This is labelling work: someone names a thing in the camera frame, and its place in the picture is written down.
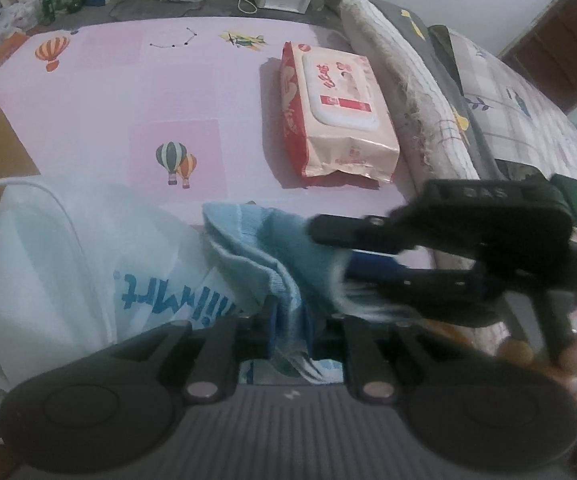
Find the light blue towel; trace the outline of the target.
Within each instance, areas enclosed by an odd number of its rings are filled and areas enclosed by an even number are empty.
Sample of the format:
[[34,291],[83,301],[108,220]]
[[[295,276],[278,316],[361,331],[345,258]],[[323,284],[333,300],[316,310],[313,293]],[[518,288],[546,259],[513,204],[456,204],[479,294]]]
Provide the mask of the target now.
[[278,302],[272,358],[245,364],[241,378],[247,384],[341,382],[338,359],[310,356],[310,334],[325,316],[355,315],[376,324],[418,317],[382,297],[373,283],[403,271],[394,258],[314,243],[307,220],[279,209],[207,203],[203,217],[228,278],[258,301]]

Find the dark grey patterned blanket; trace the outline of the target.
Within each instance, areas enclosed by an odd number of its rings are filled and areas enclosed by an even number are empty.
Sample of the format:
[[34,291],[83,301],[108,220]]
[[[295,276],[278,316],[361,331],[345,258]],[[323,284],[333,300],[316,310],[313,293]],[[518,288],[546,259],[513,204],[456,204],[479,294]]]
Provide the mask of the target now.
[[495,159],[471,107],[463,96],[463,88],[448,29],[445,26],[428,28],[414,12],[383,0],[369,0],[383,13],[387,20],[399,30],[402,37],[424,61],[427,70],[435,78],[438,87],[459,117],[466,120],[462,136],[471,161],[480,177],[485,179],[507,179],[512,181],[532,180],[540,173],[538,169],[517,162]]

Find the white fringed mattress pad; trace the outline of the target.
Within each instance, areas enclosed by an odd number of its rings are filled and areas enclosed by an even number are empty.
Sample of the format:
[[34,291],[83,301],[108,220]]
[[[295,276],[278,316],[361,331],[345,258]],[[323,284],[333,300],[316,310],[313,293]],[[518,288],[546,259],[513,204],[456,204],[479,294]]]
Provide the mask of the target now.
[[429,179],[485,179],[464,143],[466,120],[399,30],[369,0],[343,0],[338,10],[352,49],[371,63],[415,188]]

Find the checkered grey quilt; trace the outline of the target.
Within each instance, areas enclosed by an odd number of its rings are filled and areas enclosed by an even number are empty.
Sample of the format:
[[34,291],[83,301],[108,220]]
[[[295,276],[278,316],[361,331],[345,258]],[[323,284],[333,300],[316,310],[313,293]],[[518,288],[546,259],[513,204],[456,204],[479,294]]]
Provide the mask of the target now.
[[559,107],[471,39],[443,25],[429,33],[505,177],[577,180],[577,128]]

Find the red beige wet wipes pack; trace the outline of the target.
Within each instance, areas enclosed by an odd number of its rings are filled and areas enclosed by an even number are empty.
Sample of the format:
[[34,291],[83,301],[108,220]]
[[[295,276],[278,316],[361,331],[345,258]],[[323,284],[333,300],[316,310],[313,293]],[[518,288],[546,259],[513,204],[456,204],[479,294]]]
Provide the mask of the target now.
[[286,151],[300,177],[391,181],[400,145],[365,56],[287,42],[280,87]]

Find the white plastic shopping bag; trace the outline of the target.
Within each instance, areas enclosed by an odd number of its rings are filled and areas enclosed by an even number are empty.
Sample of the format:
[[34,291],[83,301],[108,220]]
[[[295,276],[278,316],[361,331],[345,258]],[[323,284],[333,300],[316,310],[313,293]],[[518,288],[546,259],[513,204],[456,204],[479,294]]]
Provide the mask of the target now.
[[256,300],[203,232],[117,184],[0,179],[0,405],[14,387],[170,322]]

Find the brown wooden door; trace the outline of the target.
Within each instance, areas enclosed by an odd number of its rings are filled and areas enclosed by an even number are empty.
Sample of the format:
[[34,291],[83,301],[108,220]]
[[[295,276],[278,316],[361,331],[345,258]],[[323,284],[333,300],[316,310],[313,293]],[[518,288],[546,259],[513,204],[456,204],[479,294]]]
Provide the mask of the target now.
[[501,60],[559,108],[577,106],[577,0],[555,0]]

